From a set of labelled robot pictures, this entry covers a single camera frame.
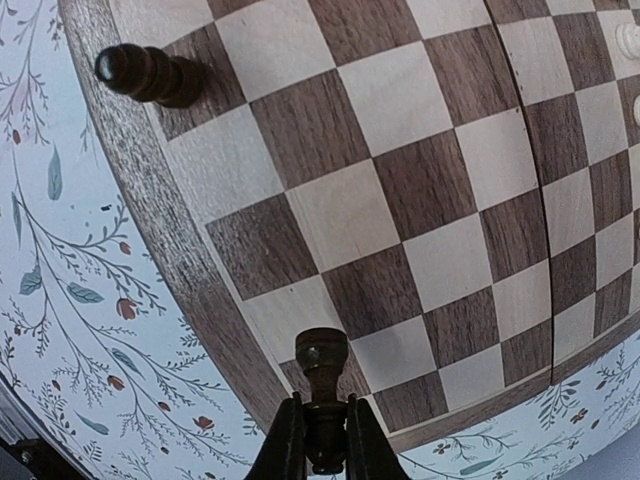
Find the wooden chess board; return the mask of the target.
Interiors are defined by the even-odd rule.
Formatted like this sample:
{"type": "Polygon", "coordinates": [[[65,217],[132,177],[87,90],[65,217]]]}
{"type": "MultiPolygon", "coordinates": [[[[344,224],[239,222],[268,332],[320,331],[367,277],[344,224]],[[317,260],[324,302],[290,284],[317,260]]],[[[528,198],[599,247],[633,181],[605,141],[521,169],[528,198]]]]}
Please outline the wooden chess board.
{"type": "Polygon", "coordinates": [[[524,404],[542,429],[637,405],[635,1],[63,1],[105,155],[169,288],[262,428],[349,341],[341,396],[406,450],[524,404]],[[202,65],[188,108],[94,74],[105,48],[202,65]]]}

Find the dark chess piece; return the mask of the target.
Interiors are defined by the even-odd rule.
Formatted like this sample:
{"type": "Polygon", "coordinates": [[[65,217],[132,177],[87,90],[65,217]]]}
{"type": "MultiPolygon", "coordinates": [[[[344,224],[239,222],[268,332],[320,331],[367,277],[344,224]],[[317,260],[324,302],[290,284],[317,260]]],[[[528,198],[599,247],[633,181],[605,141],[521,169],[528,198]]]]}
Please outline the dark chess piece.
{"type": "Polygon", "coordinates": [[[205,71],[198,62],[131,43],[103,49],[94,74],[114,93],[164,108],[188,108],[204,90],[205,71]]]}

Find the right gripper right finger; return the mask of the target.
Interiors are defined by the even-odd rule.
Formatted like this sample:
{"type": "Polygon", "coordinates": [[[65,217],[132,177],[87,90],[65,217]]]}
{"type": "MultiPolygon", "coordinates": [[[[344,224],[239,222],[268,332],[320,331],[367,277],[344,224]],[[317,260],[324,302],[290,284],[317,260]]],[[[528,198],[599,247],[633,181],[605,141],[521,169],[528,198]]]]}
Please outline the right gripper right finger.
{"type": "Polygon", "coordinates": [[[346,478],[351,480],[409,480],[368,401],[348,397],[346,478]]]}

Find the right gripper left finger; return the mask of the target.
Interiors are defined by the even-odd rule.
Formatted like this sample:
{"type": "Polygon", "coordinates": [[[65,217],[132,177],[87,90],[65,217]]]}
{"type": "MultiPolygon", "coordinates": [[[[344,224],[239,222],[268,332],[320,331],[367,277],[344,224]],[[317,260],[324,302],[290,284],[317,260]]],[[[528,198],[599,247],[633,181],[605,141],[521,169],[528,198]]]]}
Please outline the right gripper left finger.
{"type": "Polygon", "coordinates": [[[283,400],[245,480],[306,478],[305,422],[301,396],[283,400]]]}

